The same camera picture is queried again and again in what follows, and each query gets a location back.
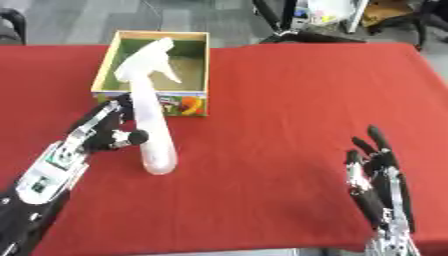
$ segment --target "wire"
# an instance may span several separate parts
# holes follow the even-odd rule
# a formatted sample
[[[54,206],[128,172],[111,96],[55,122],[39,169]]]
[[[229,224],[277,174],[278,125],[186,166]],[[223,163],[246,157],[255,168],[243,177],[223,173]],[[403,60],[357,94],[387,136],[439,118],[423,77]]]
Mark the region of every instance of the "wire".
[[[158,17],[159,24],[157,25],[157,31],[161,31],[162,30],[162,23],[163,23],[162,12],[160,10],[158,10],[157,8],[155,8],[150,2],[148,2],[148,0],[140,0],[140,1],[143,4],[145,4],[146,6],[148,6],[154,12],[154,14]]]

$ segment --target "metal robot hand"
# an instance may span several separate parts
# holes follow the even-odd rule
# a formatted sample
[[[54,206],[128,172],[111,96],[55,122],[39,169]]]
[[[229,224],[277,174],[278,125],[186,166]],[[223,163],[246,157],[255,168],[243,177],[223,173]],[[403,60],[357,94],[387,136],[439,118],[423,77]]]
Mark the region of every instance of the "metal robot hand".
[[[69,199],[99,150],[116,150],[148,139],[144,131],[124,132],[133,119],[129,94],[106,101],[75,122],[31,167],[0,194],[0,255],[29,255]]]
[[[375,230],[366,245],[367,256],[419,256],[410,234],[415,231],[406,180],[390,145],[375,126],[367,133],[377,149],[353,137],[357,150],[347,153],[350,196]]]

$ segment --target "red tablecloth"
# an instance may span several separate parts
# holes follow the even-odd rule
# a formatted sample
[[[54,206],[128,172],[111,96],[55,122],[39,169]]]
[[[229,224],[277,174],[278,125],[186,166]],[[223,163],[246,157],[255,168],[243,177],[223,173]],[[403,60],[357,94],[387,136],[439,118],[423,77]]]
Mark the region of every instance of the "red tablecloth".
[[[105,50],[0,47],[1,187],[94,105]],[[177,170],[149,175],[138,148],[95,155],[35,255],[361,249],[343,161],[369,124],[408,176],[418,245],[448,254],[448,91],[410,46],[212,49],[210,116],[168,119]]]

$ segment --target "spray bottle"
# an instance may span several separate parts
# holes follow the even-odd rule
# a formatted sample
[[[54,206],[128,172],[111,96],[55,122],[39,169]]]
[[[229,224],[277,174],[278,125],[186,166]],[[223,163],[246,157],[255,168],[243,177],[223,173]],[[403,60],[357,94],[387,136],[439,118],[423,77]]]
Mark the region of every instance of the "spray bottle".
[[[149,134],[140,146],[143,166],[152,174],[167,174],[177,164],[177,154],[171,139],[162,107],[157,99],[149,74],[159,71],[181,83],[171,69],[167,51],[173,48],[171,38],[154,41],[128,57],[115,71],[120,82],[129,82],[137,129]]]

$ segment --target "floor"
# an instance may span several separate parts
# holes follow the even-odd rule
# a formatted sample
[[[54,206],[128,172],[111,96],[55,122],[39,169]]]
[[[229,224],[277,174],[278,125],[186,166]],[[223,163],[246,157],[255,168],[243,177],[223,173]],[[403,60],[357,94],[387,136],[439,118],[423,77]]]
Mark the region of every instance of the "floor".
[[[29,44],[107,44],[117,29],[209,31],[212,47],[257,43],[271,30],[252,14],[249,0],[0,0],[0,7],[16,8],[28,20]],[[280,11],[281,0],[268,0]],[[443,79],[448,79],[447,36],[431,30],[422,55]],[[406,28],[389,29],[369,37],[362,29],[353,37],[374,42],[413,42]],[[184,256],[216,254],[187,254]],[[228,252],[218,256],[320,256],[314,249]],[[328,255],[340,255],[331,251]],[[344,252],[343,255],[359,255]]]

